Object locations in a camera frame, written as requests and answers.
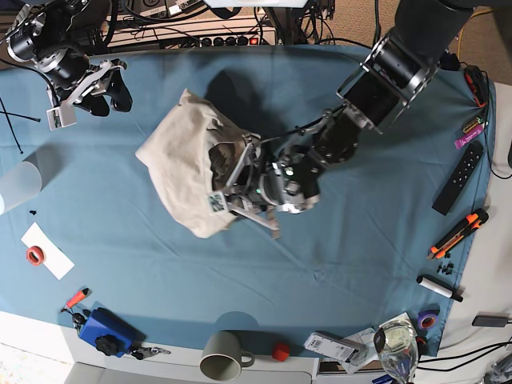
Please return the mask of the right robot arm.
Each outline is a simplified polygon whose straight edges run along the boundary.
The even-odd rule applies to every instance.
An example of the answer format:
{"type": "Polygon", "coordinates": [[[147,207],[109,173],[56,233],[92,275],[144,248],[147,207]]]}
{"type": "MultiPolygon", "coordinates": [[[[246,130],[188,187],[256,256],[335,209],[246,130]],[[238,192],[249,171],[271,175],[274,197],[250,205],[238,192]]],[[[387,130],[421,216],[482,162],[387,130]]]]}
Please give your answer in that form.
{"type": "Polygon", "coordinates": [[[93,64],[107,54],[117,25],[117,1],[28,1],[3,41],[15,67],[31,63],[46,83],[49,118],[60,126],[76,109],[105,117],[127,113],[133,99],[122,80],[127,68],[115,58],[93,64]]]}

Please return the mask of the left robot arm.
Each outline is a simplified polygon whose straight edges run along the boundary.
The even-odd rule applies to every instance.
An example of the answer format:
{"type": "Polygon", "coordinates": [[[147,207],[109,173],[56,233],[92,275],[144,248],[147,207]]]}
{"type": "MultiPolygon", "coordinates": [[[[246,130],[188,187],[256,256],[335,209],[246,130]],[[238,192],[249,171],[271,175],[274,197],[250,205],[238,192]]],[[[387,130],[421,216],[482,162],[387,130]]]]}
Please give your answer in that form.
{"type": "Polygon", "coordinates": [[[284,135],[278,156],[270,138],[244,134],[237,153],[232,144],[210,150],[213,172],[208,196],[215,213],[249,217],[252,209],[298,214],[318,201],[318,179],[349,160],[364,130],[392,123],[436,75],[443,52],[475,8],[472,1],[401,1],[394,26],[374,44],[338,88],[340,106],[284,135]]]}

